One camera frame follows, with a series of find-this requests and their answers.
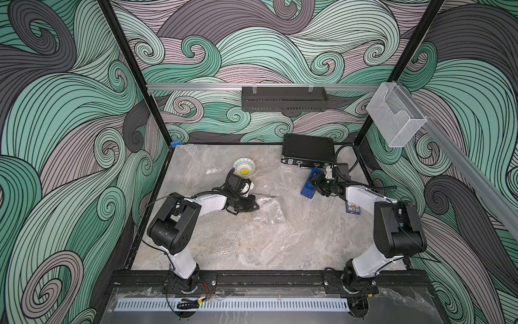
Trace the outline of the small patterned card box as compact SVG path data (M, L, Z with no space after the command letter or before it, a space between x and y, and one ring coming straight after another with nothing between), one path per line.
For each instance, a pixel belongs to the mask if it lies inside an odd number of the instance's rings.
M346 212L354 215L360 215L361 214L361 207L354 205L350 202L347 202L346 204Z

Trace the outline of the blue tape dispenser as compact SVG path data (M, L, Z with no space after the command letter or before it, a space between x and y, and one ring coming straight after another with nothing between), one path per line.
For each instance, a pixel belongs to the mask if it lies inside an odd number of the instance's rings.
M322 174L323 171L321 169L318 169L318 168L313 168L312 171L310 172L310 175L308 176L302 190L301 190L301 195L306 197L306 198L309 198L309 199L313 199L314 197L314 194L316 192L316 189L315 187L312 185L311 183L311 180L315 177L315 175L317 174Z

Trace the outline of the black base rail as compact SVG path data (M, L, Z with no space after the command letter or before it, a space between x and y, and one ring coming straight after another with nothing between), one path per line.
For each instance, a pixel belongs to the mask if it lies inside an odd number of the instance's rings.
M181 279L171 271L116 271L109 286L156 287L170 294L222 294L234 288L322 288L327 294L348 295L359 291L371 294L379 288L428 286L425 271L381 271L374 278L354 278L348 272L332 270L217 271L200 270L191 279Z

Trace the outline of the black perforated wall tray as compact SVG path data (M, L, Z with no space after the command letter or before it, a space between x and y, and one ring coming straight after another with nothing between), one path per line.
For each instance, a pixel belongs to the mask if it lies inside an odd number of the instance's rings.
M289 116L302 112L324 112L329 97L325 88L257 88L241 90L244 112L281 112Z

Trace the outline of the clear acrylic wall holder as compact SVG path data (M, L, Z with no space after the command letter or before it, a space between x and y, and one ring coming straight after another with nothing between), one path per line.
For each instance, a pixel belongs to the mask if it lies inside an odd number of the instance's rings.
M382 83L367 112L390 148L402 148L427 122L426 115L406 87Z

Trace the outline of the aluminium rail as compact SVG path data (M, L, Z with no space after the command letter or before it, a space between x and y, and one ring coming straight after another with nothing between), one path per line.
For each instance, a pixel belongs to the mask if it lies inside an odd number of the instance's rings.
M305 88L313 90L316 87L325 88L330 92L376 92L378 85L352 85L352 84L240 84L240 83L147 83L146 89L148 91L240 91L244 87L257 88Z
M427 89L406 94L427 117L424 125L442 152L470 183L484 206L517 235L517 100L505 95L510 113L482 90L462 90L464 100Z

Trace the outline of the aluminium rail back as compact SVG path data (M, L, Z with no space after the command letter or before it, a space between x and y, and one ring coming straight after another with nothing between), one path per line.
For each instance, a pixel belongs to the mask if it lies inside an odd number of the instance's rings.
M240 83L147 83L146 89L148 91L240 91L244 87L257 88L305 88L313 90L316 87L325 88L330 92L376 92L378 85L352 85L352 84L240 84Z

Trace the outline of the blue corner clip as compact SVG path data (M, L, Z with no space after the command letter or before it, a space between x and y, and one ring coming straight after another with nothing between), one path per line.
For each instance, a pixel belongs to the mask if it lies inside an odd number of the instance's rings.
M170 143L170 146L171 146L171 148L173 148L173 149L174 149L174 148L176 148L176 147L178 147L178 146L180 146L180 145L182 145L182 144L183 144L183 143L182 143L180 140L176 140L176 141L174 141L174 142L171 142L171 143Z

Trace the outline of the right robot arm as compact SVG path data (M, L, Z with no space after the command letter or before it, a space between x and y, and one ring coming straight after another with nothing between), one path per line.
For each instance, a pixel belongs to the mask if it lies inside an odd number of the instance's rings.
M348 290L373 286L372 280L389 264L425 252L427 241L412 202L398 201L381 193L383 187L366 186L341 175L329 166L308 178L324 197L339 197L346 207L357 207L373 217L373 243L361 255L349 260L341 281Z

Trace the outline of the black hard case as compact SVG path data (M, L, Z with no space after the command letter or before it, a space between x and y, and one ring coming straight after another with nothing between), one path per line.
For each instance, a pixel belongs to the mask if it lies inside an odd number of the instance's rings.
M325 169L335 160L332 139L300 134L286 134L283 137L281 162L286 165Z

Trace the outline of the yellow patterned ceramic bowl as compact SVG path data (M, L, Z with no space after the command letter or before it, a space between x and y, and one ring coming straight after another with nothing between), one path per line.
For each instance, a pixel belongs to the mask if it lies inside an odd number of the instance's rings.
M256 164L252 159L242 157L233 163L233 169L235 175L249 178L256 170Z

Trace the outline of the clear bubble wrap sheet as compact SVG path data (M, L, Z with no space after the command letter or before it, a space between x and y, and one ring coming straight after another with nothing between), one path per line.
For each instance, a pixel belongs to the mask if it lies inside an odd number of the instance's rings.
M254 212L212 212L199 218L189 248L203 269L316 270L341 268L357 247L347 237L335 198L281 201L285 222L266 224Z

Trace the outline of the aluminium rail right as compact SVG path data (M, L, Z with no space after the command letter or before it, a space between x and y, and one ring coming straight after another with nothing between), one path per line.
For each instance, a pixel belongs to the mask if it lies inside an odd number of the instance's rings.
M517 100L505 95L510 113L482 90L462 90L464 100L427 89L406 94L427 117L424 125L442 152L470 183L484 206L517 235Z

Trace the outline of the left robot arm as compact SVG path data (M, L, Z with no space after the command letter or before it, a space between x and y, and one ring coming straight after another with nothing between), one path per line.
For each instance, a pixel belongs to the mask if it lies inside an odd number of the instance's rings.
M193 290L199 278L199 265L188 248L198 218L215 211L239 215L259 210L256 197L250 193L253 188L251 180L231 170L219 187L191 197L179 193L166 196L147 227L147 235L168 258L176 280L187 289Z

